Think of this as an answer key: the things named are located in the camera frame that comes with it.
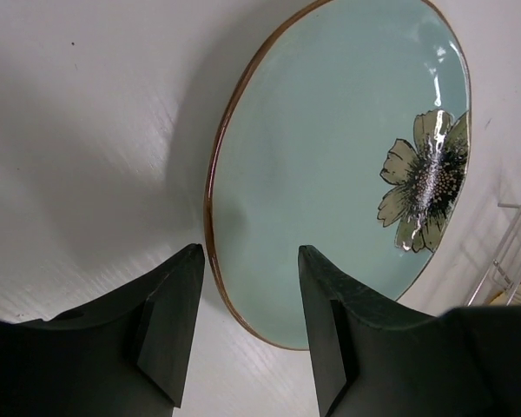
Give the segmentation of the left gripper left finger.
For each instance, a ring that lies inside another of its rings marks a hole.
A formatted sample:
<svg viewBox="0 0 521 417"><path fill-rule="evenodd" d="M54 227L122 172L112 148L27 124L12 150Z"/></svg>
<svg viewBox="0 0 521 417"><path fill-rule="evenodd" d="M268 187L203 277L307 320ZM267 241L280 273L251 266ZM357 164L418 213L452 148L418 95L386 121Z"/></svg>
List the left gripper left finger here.
<svg viewBox="0 0 521 417"><path fill-rule="evenodd" d="M66 366L69 408L179 408L205 258L189 244L158 267L45 325Z"/></svg>

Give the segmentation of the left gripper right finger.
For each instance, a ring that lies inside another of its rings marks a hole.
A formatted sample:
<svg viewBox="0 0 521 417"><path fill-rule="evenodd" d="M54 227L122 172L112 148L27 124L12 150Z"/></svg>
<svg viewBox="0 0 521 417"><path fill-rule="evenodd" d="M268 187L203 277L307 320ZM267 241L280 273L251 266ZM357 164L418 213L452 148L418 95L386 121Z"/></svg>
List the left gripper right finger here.
<svg viewBox="0 0 521 417"><path fill-rule="evenodd" d="M441 415L439 322L299 249L300 292L322 415Z"/></svg>

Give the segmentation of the teal flower plate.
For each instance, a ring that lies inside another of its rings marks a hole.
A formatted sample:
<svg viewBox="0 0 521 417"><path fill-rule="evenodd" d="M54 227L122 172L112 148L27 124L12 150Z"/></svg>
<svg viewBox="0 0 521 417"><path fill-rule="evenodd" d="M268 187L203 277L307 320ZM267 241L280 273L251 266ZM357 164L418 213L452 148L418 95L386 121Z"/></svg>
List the teal flower plate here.
<svg viewBox="0 0 521 417"><path fill-rule="evenodd" d="M465 182L471 83L430 1L315 1L248 63L214 139L204 231L231 315L308 348L298 249L400 298L436 252Z"/></svg>

